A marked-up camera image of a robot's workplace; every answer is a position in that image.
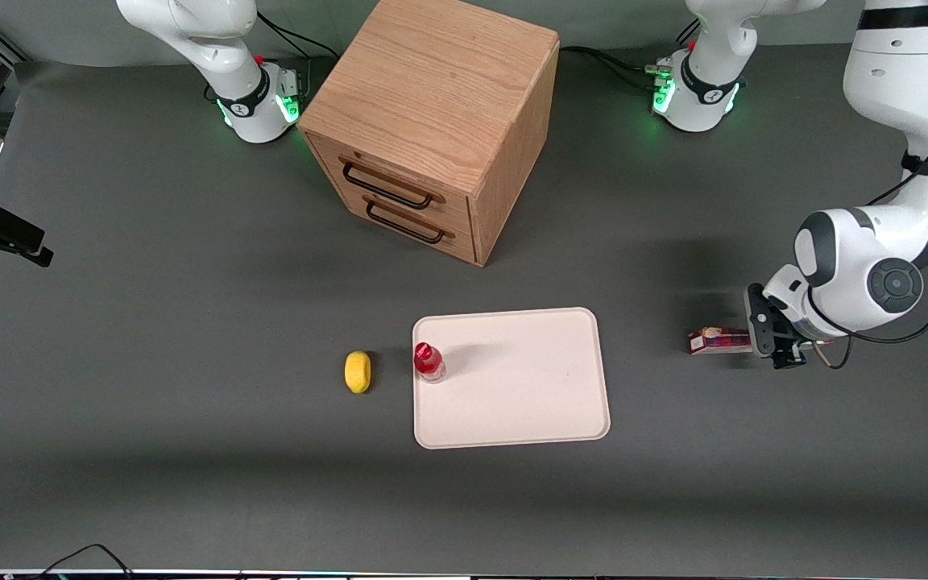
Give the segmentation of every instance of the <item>green led light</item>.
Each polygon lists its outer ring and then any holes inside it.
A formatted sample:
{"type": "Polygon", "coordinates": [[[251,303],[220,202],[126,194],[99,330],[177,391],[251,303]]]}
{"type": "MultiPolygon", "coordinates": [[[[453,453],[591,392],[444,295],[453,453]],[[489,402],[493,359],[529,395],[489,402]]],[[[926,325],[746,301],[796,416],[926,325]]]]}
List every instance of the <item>green led light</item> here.
{"type": "Polygon", "coordinates": [[[738,91],[740,91],[740,83],[736,82],[736,86],[732,88],[732,95],[729,95],[729,104],[725,106],[725,113],[732,110],[732,103],[736,102],[736,93],[738,91]]]}
{"type": "Polygon", "coordinates": [[[671,103],[671,96],[675,94],[675,81],[668,80],[663,87],[658,89],[658,94],[654,97],[654,110],[658,113],[664,113],[668,110],[668,104],[671,103]]]}
{"type": "Polygon", "coordinates": [[[221,110],[221,114],[224,115],[224,124],[231,127],[231,118],[228,118],[228,111],[224,110],[224,106],[221,104],[221,99],[217,100],[217,108],[221,110]]]}
{"type": "Polygon", "coordinates": [[[277,103],[281,114],[284,115],[284,120],[295,122],[299,118],[299,99],[296,97],[274,95],[274,102],[277,103]]]}

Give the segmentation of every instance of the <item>drawer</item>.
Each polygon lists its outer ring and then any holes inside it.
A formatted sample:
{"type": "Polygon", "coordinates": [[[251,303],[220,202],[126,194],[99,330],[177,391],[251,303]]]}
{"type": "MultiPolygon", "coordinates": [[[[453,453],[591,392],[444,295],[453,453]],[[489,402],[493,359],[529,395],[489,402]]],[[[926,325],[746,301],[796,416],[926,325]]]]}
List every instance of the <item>drawer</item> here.
{"type": "Polygon", "coordinates": [[[351,213],[408,236],[450,256],[474,263],[474,243],[470,231],[460,231],[445,225],[436,225],[423,217],[393,206],[371,194],[351,195],[345,199],[351,213]]]}
{"type": "Polygon", "coordinates": [[[412,219],[468,232],[470,236],[471,216],[466,197],[438,191],[431,183],[420,184],[419,177],[384,168],[382,162],[341,143],[317,135],[307,135],[307,139],[347,206],[351,199],[366,195],[384,208],[398,209],[412,219]]]}

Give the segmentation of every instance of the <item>gray table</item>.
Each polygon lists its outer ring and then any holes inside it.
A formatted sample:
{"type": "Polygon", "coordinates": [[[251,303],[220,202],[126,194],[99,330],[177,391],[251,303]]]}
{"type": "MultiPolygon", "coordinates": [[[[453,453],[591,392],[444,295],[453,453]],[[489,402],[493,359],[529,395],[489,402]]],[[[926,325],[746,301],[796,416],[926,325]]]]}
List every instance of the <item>gray table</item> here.
{"type": "Polygon", "coordinates": [[[351,216],[299,135],[240,143],[190,68],[24,69],[0,205],[56,261],[0,254],[0,566],[99,541],[136,568],[928,577],[928,334],[840,372],[682,351],[811,210],[898,178],[846,52],[762,49],[710,135],[563,56],[485,269],[351,216]],[[416,319],[571,305],[607,437],[415,443],[416,319]]]}

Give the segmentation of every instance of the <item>wooden cabinet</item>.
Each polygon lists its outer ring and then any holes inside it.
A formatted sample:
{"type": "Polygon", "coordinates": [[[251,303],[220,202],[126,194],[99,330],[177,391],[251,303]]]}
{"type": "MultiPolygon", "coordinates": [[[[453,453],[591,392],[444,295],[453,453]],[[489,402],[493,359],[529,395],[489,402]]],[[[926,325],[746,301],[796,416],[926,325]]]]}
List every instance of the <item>wooden cabinet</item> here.
{"type": "Polygon", "coordinates": [[[546,140],[557,33],[382,0],[299,121],[351,213],[476,265],[546,140]]]}

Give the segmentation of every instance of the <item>lemon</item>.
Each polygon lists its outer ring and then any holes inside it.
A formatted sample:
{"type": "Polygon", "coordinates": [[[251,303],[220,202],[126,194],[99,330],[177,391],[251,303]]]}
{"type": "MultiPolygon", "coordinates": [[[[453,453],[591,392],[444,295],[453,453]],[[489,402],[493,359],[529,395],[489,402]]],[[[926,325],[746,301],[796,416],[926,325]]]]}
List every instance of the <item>lemon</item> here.
{"type": "Polygon", "coordinates": [[[366,352],[354,351],[346,356],[346,386],[357,394],[371,386],[371,357],[366,352]]]}

